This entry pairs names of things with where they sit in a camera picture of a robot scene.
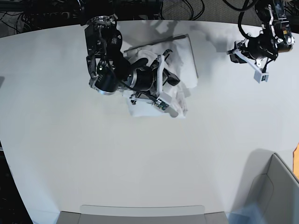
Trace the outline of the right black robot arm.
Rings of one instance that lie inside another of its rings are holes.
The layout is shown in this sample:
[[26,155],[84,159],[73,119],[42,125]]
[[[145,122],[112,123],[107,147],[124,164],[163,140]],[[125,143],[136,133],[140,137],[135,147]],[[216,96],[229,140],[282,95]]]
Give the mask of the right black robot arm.
[[177,75],[166,66],[171,49],[161,55],[141,49],[124,56],[121,52],[123,38],[114,15],[91,18],[86,23],[85,40],[92,89],[103,95],[120,91],[133,105],[137,101],[157,106],[169,104],[163,96],[163,87],[180,83]]

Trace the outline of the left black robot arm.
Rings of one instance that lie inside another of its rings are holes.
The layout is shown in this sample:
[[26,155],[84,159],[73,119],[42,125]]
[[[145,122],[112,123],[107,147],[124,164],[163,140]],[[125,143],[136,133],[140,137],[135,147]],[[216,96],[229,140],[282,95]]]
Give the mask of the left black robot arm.
[[[242,8],[232,5],[230,8],[238,11],[238,29],[244,41],[236,42],[234,48],[228,52],[230,60],[234,63],[245,63],[245,60],[234,54],[239,49],[241,55],[251,60],[268,58],[275,61],[279,53],[289,52],[294,45],[294,37],[290,23],[284,12],[281,0],[246,0]],[[262,22],[262,30],[259,35],[250,36],[242,28],[242,19],[246,11],[254,8],[258,18]]]

